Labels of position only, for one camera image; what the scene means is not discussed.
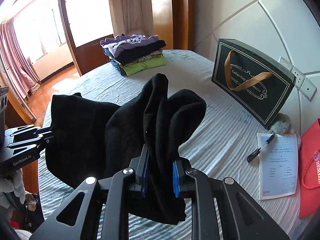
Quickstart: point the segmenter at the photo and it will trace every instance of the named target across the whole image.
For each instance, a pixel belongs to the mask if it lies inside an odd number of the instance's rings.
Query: folded clothes stack
[[[122,76],[131,76],[141,70],[165,65],[162,55],[165,42],[158,36],[141,34],[118,35],[114,39],[100,41],[103,52]]]

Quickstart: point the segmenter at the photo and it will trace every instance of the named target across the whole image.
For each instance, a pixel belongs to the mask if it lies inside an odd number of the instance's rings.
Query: red rope handle
[[[307,169],[309,168],[310,163],[312,162],[312,159],[314,159],[317,154],[320,154],[320,148],[316,151],[316,153],[313,155],[313,157],[308,161],[307,166],[305,166],[305,168],[303,170],[301,182],[302,182],[302,185],[307,189],[314,189],[314,188],[320,187],[320,184],[318,184],[317,186],[313,186],[313,187],[308,187],[308,186],[306,186],[306,184],[304,184],[304,179],[305,179]]]

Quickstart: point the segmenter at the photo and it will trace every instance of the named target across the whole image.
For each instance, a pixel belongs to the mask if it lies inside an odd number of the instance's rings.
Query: white tile wall
[[[318,92],[309,102],[294,88],[280,112],[302,134],[320,118],[320,27],[302,0],[196,0],[196,35],[195,51],[212,61],[218,38],[291,61]]]

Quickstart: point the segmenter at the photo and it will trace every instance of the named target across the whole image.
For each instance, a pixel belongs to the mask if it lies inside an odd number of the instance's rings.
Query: baseboard
[[[60,73],[61,71],[65,70],[65,69],[67,69],[68,67],[71,67],[71,66],[73,66],[73,65],[74,65],[74,63],[71,62],[71,63],[63,66],[62,68],[59,68],[57,71],[53,72],[52,74],[50,74],[49,76],[47,76],[47,77],[45,77],[43,80],[41,80],[41,83],[46,82],[46,81],[49,80],[50,78],[54,77],[56,74]]]

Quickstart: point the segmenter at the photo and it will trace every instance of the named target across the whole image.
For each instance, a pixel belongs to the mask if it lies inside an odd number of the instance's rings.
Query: metal bolt
[[[228,184],[228,185],[232,185],[235,181],[233,180],[233,178],[225,178],[224,179],[224,183]]]
[[[133,173],[133,169],[131,169],[131,168],[125,168],[125,169],[123,170],[123,173],[126,174],[126,175],[131,174],[131,173]]]
[[[198,170],[194,169],[194,168],[187,170],[187,173],[189,173],[189,174],[196,174],[197,172],[198,172]]]
[[[95,177],[87,177],[86,179],[85,179],[85,182],[87,183],[87,184],[93,184],[93,183],[95,183],[96,182],[96,178]]]

